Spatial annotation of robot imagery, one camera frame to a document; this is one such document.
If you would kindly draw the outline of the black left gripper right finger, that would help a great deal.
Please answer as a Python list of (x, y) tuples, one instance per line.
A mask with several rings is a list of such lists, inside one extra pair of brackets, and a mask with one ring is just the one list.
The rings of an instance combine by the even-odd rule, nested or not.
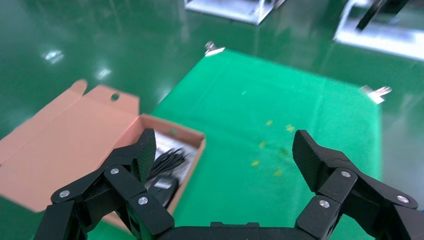
[(409, 195), (359, 170), (341, 151), (318, 145), (297, 130), (292, 156), (314, 197), (295, 227), (315, 240), (327, 240), (342, 216), (356, 221), (376, 240), (421, 240), (424, 214)]

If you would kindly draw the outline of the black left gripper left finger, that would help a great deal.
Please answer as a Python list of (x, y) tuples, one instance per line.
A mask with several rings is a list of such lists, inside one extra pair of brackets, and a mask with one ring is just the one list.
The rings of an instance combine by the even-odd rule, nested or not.
[(52, 194), (34, 238), (86, 240), (112, 212), (137, 240), (157, 240), (173, 229), (174, 218), (145, 188), (155, 153), (151, 128), (135, 143), (115, 148), (98, 169)]

